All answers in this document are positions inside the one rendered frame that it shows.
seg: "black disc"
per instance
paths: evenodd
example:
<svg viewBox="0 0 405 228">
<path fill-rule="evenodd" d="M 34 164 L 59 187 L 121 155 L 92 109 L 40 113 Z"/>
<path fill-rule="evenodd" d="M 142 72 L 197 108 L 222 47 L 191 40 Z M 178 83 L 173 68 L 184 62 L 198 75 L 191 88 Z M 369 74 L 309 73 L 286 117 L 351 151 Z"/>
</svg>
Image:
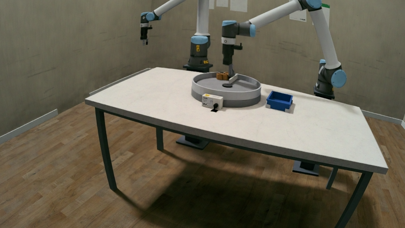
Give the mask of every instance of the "black disc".
<svg viewBox="0 0 405 228">
<path fill-rule="evenodd" d="M 222 86 L 223 86 L 223 87 L 226 87 L 226 88 L 231 88 L 231 87 L 232 87 L 232 84 L 224 83 L 224 84 L 222 84 Z"/>
</svg>

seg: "blue bin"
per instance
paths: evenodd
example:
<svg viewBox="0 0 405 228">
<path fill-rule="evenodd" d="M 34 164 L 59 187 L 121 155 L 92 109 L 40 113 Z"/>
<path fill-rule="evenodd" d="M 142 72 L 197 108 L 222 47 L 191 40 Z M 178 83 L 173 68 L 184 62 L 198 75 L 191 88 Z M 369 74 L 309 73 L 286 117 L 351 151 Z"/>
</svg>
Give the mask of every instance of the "blue bin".
<svg viewBox="0 0 405 228">
<path fill-rule="evenodd" d="M 280 111 L 286 111 L 286 109 L 290 110 L 291 104 L 293 103 L 293 96 L 271 91 L 266 100 L 266 107 Z"/>
</svg>

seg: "wall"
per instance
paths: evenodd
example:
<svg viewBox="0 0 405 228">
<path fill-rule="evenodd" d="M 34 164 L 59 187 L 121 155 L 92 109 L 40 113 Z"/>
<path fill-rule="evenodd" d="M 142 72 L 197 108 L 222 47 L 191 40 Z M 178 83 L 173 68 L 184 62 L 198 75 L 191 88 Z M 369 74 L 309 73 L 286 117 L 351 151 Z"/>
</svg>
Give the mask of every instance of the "wall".
<svg viewBox="0 0 405 228">
<path fill-rule="evenodd" d="M 0 1 L 0 136 L 147 67 L 151 0 Z"/>
<path fill-rule="evenodd" d="M 166 0 L 152 0 L 154 10 Z M 210 10 L 211 71 L 227 71 L 222 65 L 223 20 L 247 21 L 287 0 L 249 0 L 248 12 L 226 7 Z M 331 5 L 330 31 L 339 61 L 348 75 L 347 84 L 335 90 L 336 101 L 401 119 L 405 113 L 405 17 L 401 0 L 324 0 Z M 196 31 L 197 0 L 187 0 L 152 22 L 150 37 L 154 58 L 150 67 L 182 69 L 187 63 L 190 37 Z M 284 17 L 258 29 L 256 37 L 237 37 L 243 50 L 235 51 L 237 73 L 265 84 L 313 94 L 322 50 L 309 13 L 306 23 Z"/>
</svg>

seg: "circular tray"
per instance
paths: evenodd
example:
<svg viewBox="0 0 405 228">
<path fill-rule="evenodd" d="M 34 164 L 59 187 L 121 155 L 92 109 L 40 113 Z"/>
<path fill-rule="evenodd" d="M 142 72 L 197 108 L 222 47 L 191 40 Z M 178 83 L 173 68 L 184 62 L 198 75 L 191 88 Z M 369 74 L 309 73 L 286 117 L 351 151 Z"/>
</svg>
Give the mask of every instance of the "circular tray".
<svg viewBox="0 0 405 228">
<path fill-rule="evenodd" d="M 227 80 L 217 80 L 216 72 L 204 73 L 193 78 L 191 95 L 203 100 L 204 94 L 224 97 L 223 107 L 248 107 L 259 103 L 261 84 L 254 78 L 236 74 L 237 79 L 231 88 L 222 86 Z"/>
</svg>

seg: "blue joint cap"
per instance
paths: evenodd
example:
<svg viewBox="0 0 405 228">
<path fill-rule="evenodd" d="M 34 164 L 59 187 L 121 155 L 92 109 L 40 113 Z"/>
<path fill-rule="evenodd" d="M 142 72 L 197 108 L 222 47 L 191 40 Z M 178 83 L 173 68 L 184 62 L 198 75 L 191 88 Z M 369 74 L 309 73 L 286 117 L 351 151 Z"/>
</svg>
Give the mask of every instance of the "blue joint cap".
<svg viewBox="0 0 405 228">
<path fill-rule="evenodd" d="M 250 37 L 256 36 L 256 25 L 250 25 Z"/>
<path fill-rule="evenodd" d="M 322 0 L 307 0 L 308 5 L 314 9 L 321 8 Z"/>
<path fill-rule="evenodd" d="M 333 73 L 330 81 L 334 87 L 341 88 L 346 84 L 346 80 L 346 73 L 343 70 L 337 70 Z"/>
<path fill-rule="evenodd" d="M 193 36 L 193 37 L 191 37 L 191 43 L 193 43 L 193 44 L 205 44 L 205 43 L 208 43 L 208 37 L 206 37 L 206 36 Z"/>
<path fill-rule="evenodd" d="M 222 21 L 222 26 L 232 25 L 235 23 L 236 23 L 235 20 L 224 20 L 224 21 Z"/>
<path fill-rule="evenodd" d="M 153 12 L 150 12 L 146 15 L 146 20 L 152 21 L 155 19 L 155 14 Z"/>
</svg>

